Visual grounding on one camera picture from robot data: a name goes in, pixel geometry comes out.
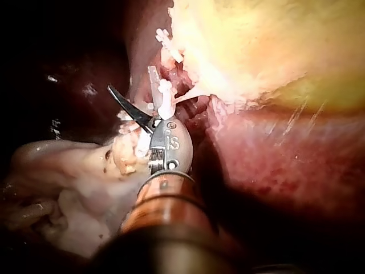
yellow fat tissue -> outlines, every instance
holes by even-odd
[[[242,95],[365,109],[365,0],[174,0],[172,19],[187,66],[209,60]]]

white tissue strand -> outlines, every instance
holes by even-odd
[[[2,223],[13,230],[32,226],[56,247],[92,256],[117,231],[149,176],[148,146],[140,128],[106,146],[66,140],[22,146],[5,180]]]
[[[162,105],[158,109],[160,117],[164,120],[170,119],[174,116],[176,111],[175,95],[177,90],[172,87],[170,81],[162,79],[159,85],[159,91],[163,95]]]

scissor blade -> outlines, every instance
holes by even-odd
[[[151,84],[153,109],[155,111],[157,111],[159,109],[159,107],[161,107],[161,105],[162,105],[163,96],[162,96],[161,92],[159,91],[160,76],[159,76],[156,66],[149,66],[148,74],[149,74],[149,82]]]
[[[153,131],[148,127],[149,121],[152,119],[151,116],[144,113],[132,105],[126,98],[124,98],[114,86],[108,85],[108,90],[113,98],[120,104],[122,109],[147,133],[152,134]]]

